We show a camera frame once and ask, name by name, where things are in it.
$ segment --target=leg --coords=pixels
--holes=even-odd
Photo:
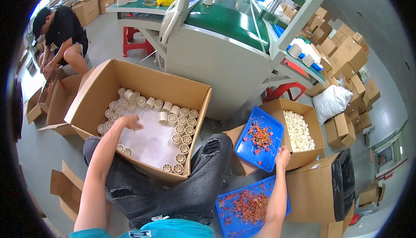
[[[162,194],[160,213],[210,214],[212,219],[231,152],[232,141],[227,135],[211,136],[191,159],[190,177]]]
[[[64,52],[64,60],[78,73],[85,74],[88,72],[88,65],[83,58],[82,48],[77,44],[73,44]]]
[[[42,54],[40,54],[40,57],[39,57],[39,62],[38,62],[38,64],[40,65],[40,64],[42,64],[42,61],[43,61],[43,57],[45,56],[45,53],[42,53]],[[52,59],[53,59],[53,50],[50,50],[50,52],[49,52],[49,56],[48,56],[48,60],[47,60],[47,62],[46,62],[46,64],[48,64],[49,62],[51,62],[52,61]],[[49,74],[45,74],[45,73],[43,73],[43,76],[45,77],[45,79],[47,80],[48,78],[49,78],[49,76],[50,76],[50,73]]]
[[[89,165],[100,139],[89,137],[83,148],[84,160]],[[106,179],[106,189],[119,209],[132,220],[144,214],[158,215],[157,210],[161,189],[152,186],[150,180],[137,171],[117,153],[114,156]]]

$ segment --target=green conveyor belt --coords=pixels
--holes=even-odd
[[[266,52],[269,51],[269,37],[263,19],[253,7],[257,26]],[[245,43],[262,51],[260,40],[250,10],[250,0],[215,0],[211,6],[202,0],[191,10],[186,24],[210,30]]]

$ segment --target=black t-shirt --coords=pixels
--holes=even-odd
[[[81,27],[80,20],[75,12],[67,6],[59,6],[56,9],[54,20],[45,35],[45,44],[54,43],[61,47],[62,43],[72,38],[72,43],[86,40],[86,32]]]

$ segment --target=gray jeans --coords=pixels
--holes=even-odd
[[[87,165],[99,141],[98,137],[85,141]],[[212,135],[191,159],[189,178],[170,189],[153,184],[116,153],[106,179],[107,192],[128,218],[130,228],[140,228],[158,215],[210,225],[231,151],[232,141],[227,135]]]

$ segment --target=teal shirt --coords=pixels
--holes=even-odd
[[[207,225],[184,219],[162,219],[145,224],[136,231],[123,233],[119,238],[212,238],[214,231]],[[102,228],[81,230],[70,238],[111,238]]]

